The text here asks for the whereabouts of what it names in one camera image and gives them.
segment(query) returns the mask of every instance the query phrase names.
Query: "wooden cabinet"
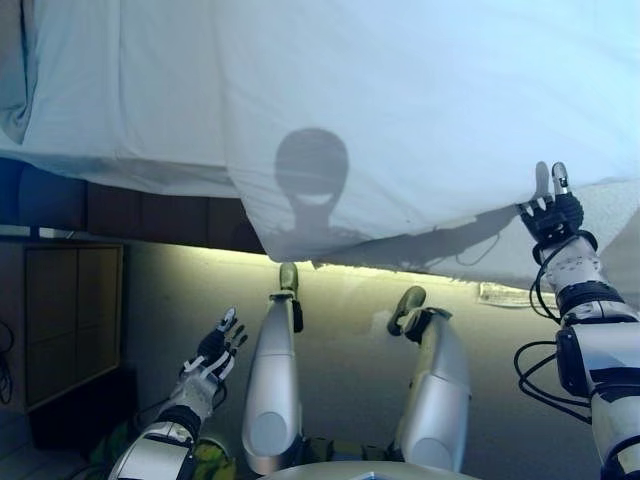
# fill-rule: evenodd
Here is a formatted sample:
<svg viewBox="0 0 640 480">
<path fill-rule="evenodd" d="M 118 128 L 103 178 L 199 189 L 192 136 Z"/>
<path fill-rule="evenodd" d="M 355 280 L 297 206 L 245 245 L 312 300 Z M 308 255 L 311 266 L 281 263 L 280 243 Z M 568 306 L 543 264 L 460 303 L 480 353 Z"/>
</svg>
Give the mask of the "wooden cabinet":
<svg viewBox="0 0 640 480">
<path fill-rule="evenodd" d="M 122 247 L 0 242 L 9 408 L 31 410 L 118 366 Z"/>
</svg>

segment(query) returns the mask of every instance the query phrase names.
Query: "fabric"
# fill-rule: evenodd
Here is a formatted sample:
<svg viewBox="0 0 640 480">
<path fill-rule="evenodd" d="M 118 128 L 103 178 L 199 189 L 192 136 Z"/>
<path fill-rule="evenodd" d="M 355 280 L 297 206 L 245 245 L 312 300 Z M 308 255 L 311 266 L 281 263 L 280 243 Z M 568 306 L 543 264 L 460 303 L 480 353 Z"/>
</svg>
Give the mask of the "fabric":
<svg viewBox="0 0 640 480">
<path fill-rule="evenodd" d="M 0 128 L 22 143 L 36 83 L 33 0 L 0 0 Z"/>
<path fill-rule="evenodd" d="M 239 197 L 277 261 L 521 285 L 512 205 L 553 162 L 603 248 L 638 208 L 635 0 L 42 0 L 35 18 L 32 118 L 0 155 Z"/>
</svg>

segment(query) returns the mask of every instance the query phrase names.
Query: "cabinet door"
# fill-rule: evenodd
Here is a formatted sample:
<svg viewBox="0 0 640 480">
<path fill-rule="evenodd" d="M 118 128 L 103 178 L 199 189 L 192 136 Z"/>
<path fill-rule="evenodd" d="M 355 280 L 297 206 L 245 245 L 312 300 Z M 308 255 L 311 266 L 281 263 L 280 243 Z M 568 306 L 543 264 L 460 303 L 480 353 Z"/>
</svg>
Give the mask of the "cabinet door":
<svg viewBox="0 0 640 480">
<path fill-rule="evenodd" d="M 27 403 L 29 406 L 75 384 L 75 357 L 75 333 L 29 346 L 27 353 Z"/>
<path fill-rule="evenodd" d="M 78 251 L 78 328 L 115 325 L 119 260 L 114 248 Z"/>
<path fill-rule="evenodd" d="M 78 251 L 78 381 L 116 364 L 119 270 L 119 249 Z"/>
<path fill-rule="evenodd" d="M 77 250 L 26 251 L 27 343 L 76 329 Z"/>
<path fill-rule="evenodd" d="M 104 372 L 116 364 L 116 332 L 113 326 L 78 330 L 77 381 Z"/>
</svg>

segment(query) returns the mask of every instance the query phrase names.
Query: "black cable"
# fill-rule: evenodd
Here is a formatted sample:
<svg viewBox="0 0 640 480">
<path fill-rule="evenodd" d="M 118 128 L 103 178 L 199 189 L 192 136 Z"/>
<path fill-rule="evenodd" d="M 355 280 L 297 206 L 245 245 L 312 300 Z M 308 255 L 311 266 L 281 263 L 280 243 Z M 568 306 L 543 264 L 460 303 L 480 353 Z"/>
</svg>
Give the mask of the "black cable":
<svg viewBox="0 0 640 480">
<path fill-rule="evenodd" d="M 0 320 L 7 333 L 9 334 L 9 345 L 0 350 L 0 403 L 7 405 L 11 402 L 13 396 L 13 378 L 11 377 L 11 370 L 9 370 L 9 364 L 5 355 L 13 348 L 15 342 L 15 336 L 13 330 L 5 322 Z"/>
<path fill-rule="evenodd" d="M 220 405 L 222 405 L 224 403 L 224 401 L 227 399 L 227 385 L 224 382 L 220 382 L 220 389 L 218 391 L 222 390 L 222 398 L 220 400 L 218 400 L 217 403 L 213 404 L 212 410 L 215 412 L 218 407 L 220 407 Z M 213 395 L 213 398 L 211 399 L 211 401 L 213 402 L 213 400 L 215 400 L 216 395 L 218 394 L 218 392 L 216 392 Z"/>
<path fill-rule="evenodd" d="M 554 353 L 553 355 L 549 355 L 548 357 L 545 357 L 543 360 L 541 360 L 540 362 L 536 363 L 533 367 L 529 368 L 525 373 L 522 373 L 522 370 L 520 368 L 520 356 L 522 355 L 522 353 L 524 353 L 526 350 L 528 350 L 531 347 L 534 346 L 538 346 L 538 345 L 555 345 L 555 342 L 551 342 L 551 341 L 538 341 L 538 342 L 531 342 L 528 343 L 526 345 L 523 345 L 522 347 L 520 347 L 514 357 L 513 357 L 513 365 L 516 369 L 516 372 L 518 373 L 518 387 L 520 388 L 520 390 L 525 394 L 530 396 L 531 398 L 538 400 L 539 402 L 544 403 L 545 405 L 548 405 L 550 407 L 555 408 L 556 410 L 560 410 L 563 413 L 566 413 L 568 415 L 571 415 L 572 417 L 591 424 L 591 418 L 590 417 L 586 417 L 584 415 L 581 415 L 580 413 L 567 408 L 563 405 L 559 405 L 558 403 L 566 403 L 569 405 L 575 405 L 578 407 L 585 407 L 585 408 L 589 408 L 590 405 L 586 402 L 582 402 L 582 401 L 577 401 L 577 400 L 572 400 L 572 399 L 568 399 L 568 398 L 563 398 L 563 397 L 557 397 L 555 395 L 552 395 L 548 392 L 545 392 L 544 390 L 538 388 L 537 386 L 535 386 L 533 383 L 531 383 L 529 381 L 529 376 L 531 376 L 534 372 L 538 371 L 540 368 L 542 368 L 544 365 L 546 365 L 547 363 L 551 362 L 555 357 L 556 354 Z"/>
<path fill-rule="evenodd" d="M 144 415 L 145 413 L 147 413 L 148 411 L 159 407 L 160 405 L 162 405 L 163 403 L 165 403 L 167 400 L 169 400 L 169 397 L 165 397 L 162 400 L 159 400 L 155 403 L 152 403 L 151 405 L 144 407 L 142 410 L 138 410 L 134 417 L 133 417 L 133 427 L 138 430 L 138 433 L 142 433 L 142 415 Z"/>
<path fill-rule="evenodd" d="M 520 369 L 520 356 L 526 350 L 528 350 L 529 348 L 535 347 L 535 346 L 538 346 L 538 345 L 556 345 L 556 342 L 543 340 L 543 341 L 539 341 L 539 342 L 528 343 L 527 345 L 524 345 L 524 346 L 520 347 L 518 349 L 518 351 L 516 352 L 516 354 L 514 355 L 514 357 L 513 357 L 514 367 L 515 367 L 516 372 L 518 374 L 518 377 L 520 378 L 522 383 L 524 385 L 528 386 L 529 388 L 531 388 L 534 392 L 538 393 L 539 395 L 545 396 L 549 400 L 555 400 L 556 402 L 566 403 L 568 405 L 575 405 L 577 407 L 590 408 L 591 405 L 589 405 L 589 403 L 587 403 L 587 402 L 584 402 L 584 401 L 581 401 L 581 400 L 573 400 L 573 399 L 570 399 L 570 398 L 558 397 L 558 396 L 553 395 L 553 394 L 551 394 L 549 392 L 545 392 L 544 390 L 540 389 L 539 387 L 537 387 L 536 385 L 534 385 L 533 383 L 531 383 L 529 381 L 529 377 L 533 373 L 537 372 L 542 367 L 544 367 L 547 363 L 551 362 L 552 360 L 554 360 L 556 358 L 556 354 L 555 353 L 549 355 L 548 357 L 545 357 L 540 362 L 536 363 L 533 367 L 531 367 L 529 370 L 527 370 L 525 373 L 522 373 L 522 370 Z"/>
<path fill-rule="evenodd" d="M 571 242 L 573 242 L 576 238 L 579 238 L 579 237 L 580 237 L 580 234 L 572 235 L 569 238 L 567 238 L 564 242 L 562 242 L 562 244 L 558 248 L 556 248 L 551 253 L 551 255 L 549 255 L 544 260 L 544 262 L 542 262 L 542 265 L 540 265 L 540 269 L 538 270 L 538 274 L 536 275 L 536 279 L 531 284 L 531 288 L 529 288 L 529 303 L 530 303 L 531 308 L 533 309 L 533 311 L 536 312 L 541 317 L 550 318 L 551 320 L 556 322 L 558 325 L 560 325 L 561 318 L 555 316 L 553 314 L 553 312 L 551 312 L 551 310 L 549 310 L 549 307 L 547 307 L 547 304 L 544 303 L 544 300 L 542 298 L 542 291 L 541 291 L 541 288 L 540 288 L 540 282 L 542 281 L 542 277 L 544 276 L 544 274 L 547 273 L 547 267 L 549 266 L 549 262 L 551 262 L 551 260 L 553 260 L 553 258 L 556 255 L 558 255 L 562 250 L 564 250 L 564 248 L 567 245 L 569 245 Z M 536 291 L 536 297 L 538 298 L 538 303 L 540 304 L 540 306 L 544 310 L 544 312 L 545 312 L 544 314 L 540 313 L 540 311 L 533 304 L 533 290 L 534 290 L 534 288 L 535 288 L 535 291 Z"/>
</svg>

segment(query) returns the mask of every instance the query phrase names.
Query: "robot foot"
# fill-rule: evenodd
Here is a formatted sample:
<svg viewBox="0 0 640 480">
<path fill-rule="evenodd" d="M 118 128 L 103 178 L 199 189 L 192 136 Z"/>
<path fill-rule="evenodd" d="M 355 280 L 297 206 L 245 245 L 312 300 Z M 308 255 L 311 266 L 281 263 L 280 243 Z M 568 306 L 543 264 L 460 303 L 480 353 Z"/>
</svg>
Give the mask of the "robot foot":
<svg viewBox="0 0 640 480">
<path fill-rule="evenodd" d="M 298 297 L 298 268 L 295 263 L 280 265 L 280 290 L 291 290 Z"/>
<path fill-rule="evenodd" d="M 398 325 L 398 320 L 400 317 L 407 315 L 412 309 L 421 307 L 424 303 L 424 300 L 427 298 L 427 292 L 424 291 L 424 288 L 418 287 L 414 285 L 409 288 L 396 306 L 396 311 L 393 312 L 389 322 L 387 323 L 387 330 L 394 337 L 398 337 L 402 334 L 402 330 Z"/>
</svg>

